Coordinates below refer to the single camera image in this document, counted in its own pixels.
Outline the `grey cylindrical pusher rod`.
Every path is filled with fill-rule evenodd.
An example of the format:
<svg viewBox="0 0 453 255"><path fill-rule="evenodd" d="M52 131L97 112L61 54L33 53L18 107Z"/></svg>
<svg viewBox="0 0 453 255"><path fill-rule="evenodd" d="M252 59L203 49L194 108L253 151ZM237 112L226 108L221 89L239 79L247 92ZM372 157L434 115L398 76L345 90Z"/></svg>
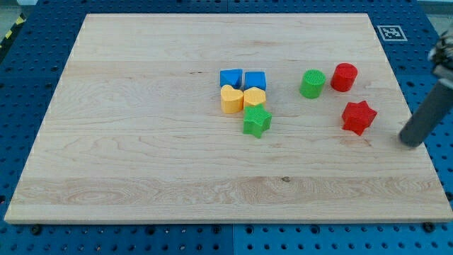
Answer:
<svg viewBox="0 0 453 255"><path fill-rule="evenodd" d="M407 147L420 146L452 109L452 81L439 79L398 134Z"/></svg>

